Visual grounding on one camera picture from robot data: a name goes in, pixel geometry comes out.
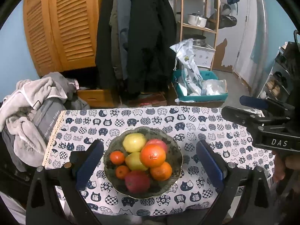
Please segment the person's right hand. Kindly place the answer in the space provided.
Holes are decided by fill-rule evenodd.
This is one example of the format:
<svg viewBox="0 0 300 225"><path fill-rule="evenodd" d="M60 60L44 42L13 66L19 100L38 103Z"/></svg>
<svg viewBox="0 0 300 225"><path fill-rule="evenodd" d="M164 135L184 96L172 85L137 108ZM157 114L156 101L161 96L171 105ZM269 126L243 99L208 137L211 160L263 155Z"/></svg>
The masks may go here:
<svg viewBox="0 0 300 225"><path fill-rule="evenodd" d="M300 157L299 154L290 155L285 160L280 158L280 155L276 151L272 151L274 155L274 182L279 182L284 179L286 169L300 170Z"/></svg>

